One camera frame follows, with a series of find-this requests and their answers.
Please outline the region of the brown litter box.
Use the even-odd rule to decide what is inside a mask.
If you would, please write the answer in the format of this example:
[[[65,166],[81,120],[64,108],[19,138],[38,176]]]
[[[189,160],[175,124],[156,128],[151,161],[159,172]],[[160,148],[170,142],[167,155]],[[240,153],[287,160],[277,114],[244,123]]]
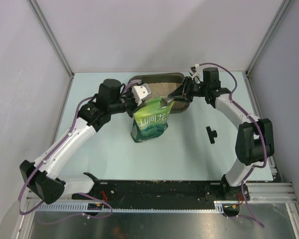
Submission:
[[[130,92],[133,86],[146,83],[151,90],[151,95],[146,99],[146,103],[143,104],[142,110],[138,110],[139,116],[152,116],[163,114],[178,114],[189,107],[190,103],[185,100],[176,100],[172,102],[171,109],[160,106],[160,100],[167,98],[167,96],[176,90],[185,76],[182,73],[158,73],[158,74],[147,74],[147,75],[136,75],[133,76],[127,85],[126,92]]]

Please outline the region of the green litter bag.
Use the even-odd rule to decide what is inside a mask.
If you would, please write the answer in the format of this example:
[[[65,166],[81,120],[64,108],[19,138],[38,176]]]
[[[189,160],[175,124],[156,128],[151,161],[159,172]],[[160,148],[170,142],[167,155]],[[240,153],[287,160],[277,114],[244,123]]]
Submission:
[[[131,137],[135,143],[141,143],[163,135],[168,128],[168,117],[174,100],[157,97],[147,101],[146,105],[137,110],[133,117]]]

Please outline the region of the black bag clip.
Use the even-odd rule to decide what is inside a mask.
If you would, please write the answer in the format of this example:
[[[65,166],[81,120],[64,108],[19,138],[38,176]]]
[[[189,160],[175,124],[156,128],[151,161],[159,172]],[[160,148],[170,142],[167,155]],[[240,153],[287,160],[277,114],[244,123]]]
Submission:
[[[211,144],[215,144],[215,138],[218,137],[217,131],[216,130],[212,130],[210,126],[206,127],[206,131],[207,131],[210,143]]]

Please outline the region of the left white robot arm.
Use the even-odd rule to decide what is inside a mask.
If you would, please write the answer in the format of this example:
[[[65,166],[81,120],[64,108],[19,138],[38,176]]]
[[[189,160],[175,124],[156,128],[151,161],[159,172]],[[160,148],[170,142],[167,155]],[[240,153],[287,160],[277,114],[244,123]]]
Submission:
[[[61,179],[59,174],[72,155],[108,123],[112,115],[133,115],[142,102],[137,89],[139,86],[105,79],[98,93],[81,100],[76,107],[73,122],[63,136],[33,162],[25,160],[21,163],[19,168],[24,185],[18,199],[22,199],[26,189],[46,204],[52,204],[64,195],[97,198],[100,193],[99,181],[91,173],[65,179]]]

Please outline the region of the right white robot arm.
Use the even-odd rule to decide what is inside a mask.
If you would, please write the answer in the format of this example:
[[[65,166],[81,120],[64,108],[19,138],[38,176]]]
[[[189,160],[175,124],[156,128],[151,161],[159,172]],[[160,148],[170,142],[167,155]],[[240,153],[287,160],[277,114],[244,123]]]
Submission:
[[[203,97],[207,104],[220,111],[237,129],[235,160],[231,169],[220,181],[220,195],[233,199],[238,192],[244,192],[244,184],[255,169],[267,166],[268,158],[275,152],[273,124],[249,113],[233,98],[238,83],[229,90],[221,86],[216,63],[202,63],[191,67],[190,75],[168,95],[173,100],[192,102]]]

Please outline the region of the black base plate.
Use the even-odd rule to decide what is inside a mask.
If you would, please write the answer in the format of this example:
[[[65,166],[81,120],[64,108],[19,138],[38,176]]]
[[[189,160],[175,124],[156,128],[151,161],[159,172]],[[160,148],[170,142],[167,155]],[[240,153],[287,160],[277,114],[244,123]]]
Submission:
[[[249,200],[246,185],[230,187],[222,181],[100,180],[88,195],[111,206],[141,209],[211,209],[212,203],[238,205]]]

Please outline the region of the aluminium frame rail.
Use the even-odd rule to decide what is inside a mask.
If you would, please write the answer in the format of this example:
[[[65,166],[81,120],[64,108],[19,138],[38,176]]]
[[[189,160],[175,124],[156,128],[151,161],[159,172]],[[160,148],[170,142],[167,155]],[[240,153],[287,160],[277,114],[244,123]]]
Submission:
[[[298,201],[292,183],[247,183],[251,203],[295,203]]]

